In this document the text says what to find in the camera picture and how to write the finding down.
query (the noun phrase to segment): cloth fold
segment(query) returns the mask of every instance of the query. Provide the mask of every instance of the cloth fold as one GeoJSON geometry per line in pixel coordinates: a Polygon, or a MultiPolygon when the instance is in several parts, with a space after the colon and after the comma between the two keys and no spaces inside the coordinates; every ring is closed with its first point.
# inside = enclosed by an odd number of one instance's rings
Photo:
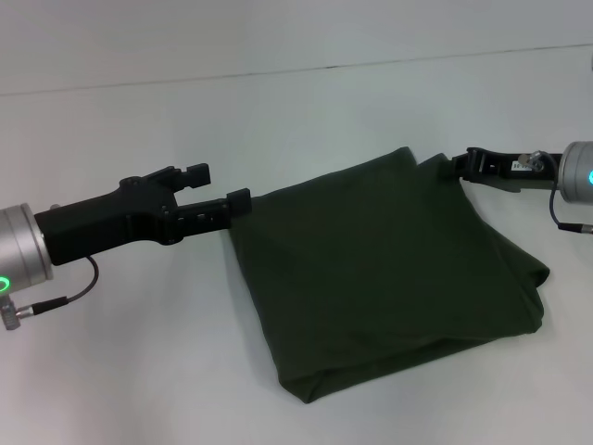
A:
{"type": "Polygon", "coordinates": [[[549,269],[408,148],[253,199],[231,239],[280,384],[304,402],[533,333],[549,269]]]}

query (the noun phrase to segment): folded cloth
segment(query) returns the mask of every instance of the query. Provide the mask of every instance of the folded cloth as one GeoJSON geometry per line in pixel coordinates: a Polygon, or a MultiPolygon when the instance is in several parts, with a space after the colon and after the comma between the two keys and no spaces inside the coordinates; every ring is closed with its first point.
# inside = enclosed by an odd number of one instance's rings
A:
{"type": "Polygon", "coordinates": [[[549,269],[408,148],[253,199],[231,230],[280,384],[304,402],[535,332],[549,269]]]}

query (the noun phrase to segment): white wall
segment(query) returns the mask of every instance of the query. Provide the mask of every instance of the white wall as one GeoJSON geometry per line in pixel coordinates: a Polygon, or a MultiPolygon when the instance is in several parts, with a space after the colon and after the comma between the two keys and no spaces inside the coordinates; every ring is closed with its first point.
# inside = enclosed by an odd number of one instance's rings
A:
{"type": "MultiPolygon", "coordinates": [[[[0,208],[44,210],[166,165],[210,164],[213,184],[182,195],[191,202],[244,186],[259,195],[399,146],[419,160],[467,146],[561,151],[593,139],[592,51],[3,97],[0,208]]],[[[225,234],[138,243],[96,256],[91,295],[0,335],[3,441],[589,444],[593,239],[556,230],[545,192],[466,188],[489,223],[552,270],[538,333],[305,406],[275,381],[225,234]]],[[[558,212],[593,221],[560,200],[558,212]]],[[[72,294],[90,274],[84,261],[62,266],[15,297],[72,294]]]]}
{"type": "Polygon", "coordinates": [[[0,94],[593,43],[589,0],[3,0],[0,94]]]}

